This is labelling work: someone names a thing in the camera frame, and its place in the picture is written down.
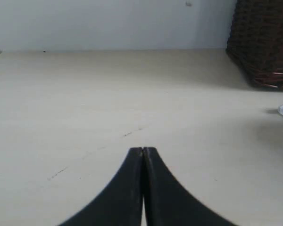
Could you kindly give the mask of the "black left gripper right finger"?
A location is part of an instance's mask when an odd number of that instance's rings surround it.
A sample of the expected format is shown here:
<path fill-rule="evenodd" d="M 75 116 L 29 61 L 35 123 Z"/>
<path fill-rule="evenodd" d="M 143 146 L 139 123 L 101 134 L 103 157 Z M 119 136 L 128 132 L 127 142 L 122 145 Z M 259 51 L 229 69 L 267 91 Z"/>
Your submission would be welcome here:
<path fill-rule="evenodd" d="M 233 226 L 173 176 L 154 147 L 143 148 L 142 190 L 148 226 Z"/>

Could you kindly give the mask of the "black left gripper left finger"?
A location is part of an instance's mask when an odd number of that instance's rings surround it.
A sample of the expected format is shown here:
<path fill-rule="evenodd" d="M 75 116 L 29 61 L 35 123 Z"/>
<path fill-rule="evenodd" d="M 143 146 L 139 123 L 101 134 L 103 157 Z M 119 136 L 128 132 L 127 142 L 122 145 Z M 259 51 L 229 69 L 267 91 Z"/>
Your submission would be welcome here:
<path fill-rule="evenodd" d="M 129 149 L 108 185 L 62 226 L 140 226 L 142 223 L 141 147 Z"/>

